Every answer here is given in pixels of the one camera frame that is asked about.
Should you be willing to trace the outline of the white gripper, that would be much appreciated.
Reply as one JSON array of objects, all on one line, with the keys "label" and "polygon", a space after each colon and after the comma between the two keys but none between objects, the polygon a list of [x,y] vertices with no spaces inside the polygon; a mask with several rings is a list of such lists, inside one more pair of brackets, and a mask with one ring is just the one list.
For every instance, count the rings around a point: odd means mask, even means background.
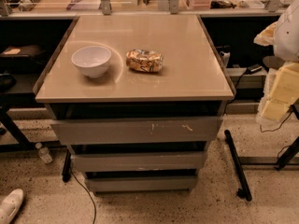
[{"label": "white gripper", "polygon": [[270,68],[256,121],[261,125],[280,123],[298,99],[299,63],[285,62],[279,69]]}]

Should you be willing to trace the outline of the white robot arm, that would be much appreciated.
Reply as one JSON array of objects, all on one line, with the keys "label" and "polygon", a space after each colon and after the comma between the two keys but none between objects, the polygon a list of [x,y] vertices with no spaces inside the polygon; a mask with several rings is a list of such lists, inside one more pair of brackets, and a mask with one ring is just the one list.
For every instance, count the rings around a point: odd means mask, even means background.
[{"label": "white robot arm", "polygon": [[256,117],[258,123],[272,125],[281,122],[299,99],[299,0],[293,0],[253,42],[264,47],[272,45],[275,57],[283,61],[275,74],[274,68],[269,69]]}]

